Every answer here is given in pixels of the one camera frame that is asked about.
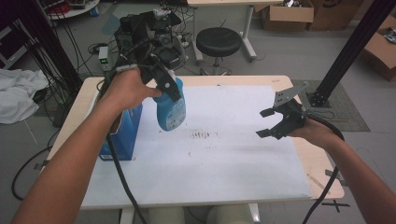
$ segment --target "person's right arm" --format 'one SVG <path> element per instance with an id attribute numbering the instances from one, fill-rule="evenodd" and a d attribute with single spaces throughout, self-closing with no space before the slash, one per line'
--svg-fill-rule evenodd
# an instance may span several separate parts
<path id="1" fill-rule="evenodd" d="M 347 182 L 367 223 L 396 223 L 396 195 L 359 155 L 326 126 L 307 119 L 289 136 L 326 150 Z"/>

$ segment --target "white paper sheet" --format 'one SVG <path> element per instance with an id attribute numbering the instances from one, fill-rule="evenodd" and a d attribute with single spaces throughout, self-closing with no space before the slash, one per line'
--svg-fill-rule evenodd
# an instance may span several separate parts
<path id="1" fill-rule="evenodd" d="M 289 138 L 261 139 L 281 115 L 262 118 L 274 103 L 269 86 L 184 88 L 187 117 L 161 130 L 152 99 L 143 103 L 132 161 L 121 166 L 143 206 L 253 203 L 311 197 Z M 112 161 L 98 160 L 83 207 L 131 204 Z"/>

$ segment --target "blue box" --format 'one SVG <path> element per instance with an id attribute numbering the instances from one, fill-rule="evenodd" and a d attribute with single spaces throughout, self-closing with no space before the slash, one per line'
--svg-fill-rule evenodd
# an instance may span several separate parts
<path id="1" fill-rule="evenodd" d="M 124 110 L 118 129 L 110 134 L 120 161 L 130 161 L 132 159 L 142 109 L 143 105 L 139 105 L 135 108 Z M 106 139 L 100 150 L 99 158 L 102 161 L 113 161 Z"/>

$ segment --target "hand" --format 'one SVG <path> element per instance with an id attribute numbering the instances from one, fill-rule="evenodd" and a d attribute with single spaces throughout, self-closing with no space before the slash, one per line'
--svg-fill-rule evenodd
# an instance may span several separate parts
<path id="1" fill-rule="evenodd" d="M 306 119 L 303 128 L 294 130 L 293 132 L 289 133 L 288 136 L 301 137 L 312 145 L 324 149 L 327 149 L 331 142 L 335 141 L 336 139 L 340 139 L 328 127 L 312 119 Z"/>
<path id="2" fill-rule="evenodd" d="M 159 97 L 161 94 L 160 90 L 143 84 L 140 70 L 136 67 L 116 74 L 100 102 L 121 112 L 140 105 L 147 97 Z"/>

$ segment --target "blue container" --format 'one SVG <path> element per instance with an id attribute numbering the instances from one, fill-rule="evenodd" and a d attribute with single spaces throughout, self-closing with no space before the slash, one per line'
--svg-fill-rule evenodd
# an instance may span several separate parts
<path id="1" fill-rule="evenodd" d="M 135 108 L 124 110 L 121 115 L 119 128 L 115 133 L 110 134 L 120 161 L 130 161 L 132 159 L 142 109 L 143 105 L 139 105 Z M 113 161 L 107 140 L 102 145 L 99 157 L 102 161 Z"/>
<path id="2" fill-rule="evenodd" d="M 177 77 L 176 84 L 181 98 L 176 102 L 166 92 L 160 97 L 153 98 L 157 103 L 158 124 L 164 131 L 172 131 L 177 128 L 186 118 L 186 103 L 183 94 L 183 82 Z"/>

